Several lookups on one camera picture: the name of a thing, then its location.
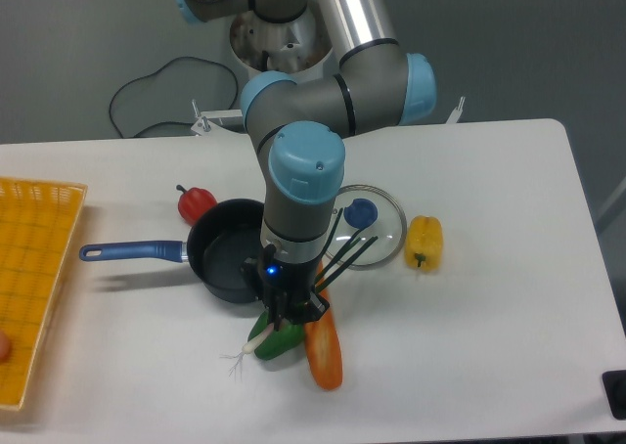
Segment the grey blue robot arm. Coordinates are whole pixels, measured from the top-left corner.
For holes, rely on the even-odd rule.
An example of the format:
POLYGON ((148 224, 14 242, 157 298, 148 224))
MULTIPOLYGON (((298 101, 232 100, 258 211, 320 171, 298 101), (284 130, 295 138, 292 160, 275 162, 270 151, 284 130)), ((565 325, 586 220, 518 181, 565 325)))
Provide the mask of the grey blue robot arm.
MULTIPOLYGON (((246 266, 272 326, 321 319, 329 304, 315 284, 345 138, 411 125, 432 112, 436 81, 427 59, 404 53, 382 0, 317 0, 338 60, 337 74, 307 82, 263 71, 244 87, 243 122, 265 180, 262 251, 246 266)), ((199 22, 251 13, 289 25, 308 0, 176 0, 199 22)))

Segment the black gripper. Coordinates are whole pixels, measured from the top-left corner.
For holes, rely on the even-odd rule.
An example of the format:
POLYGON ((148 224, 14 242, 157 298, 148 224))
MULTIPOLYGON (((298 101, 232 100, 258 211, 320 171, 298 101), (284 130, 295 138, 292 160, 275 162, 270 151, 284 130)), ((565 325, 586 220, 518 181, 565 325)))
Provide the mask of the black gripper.
POLYGON ((241 265, 246 286, 263 303, 268 323, 278 331, 283 321, 294 324, 319 321, 330 309, 330 302, 315 288, 321 257, 292 264, 280 261, 277 252, 273 244, 268 244, 241 265))

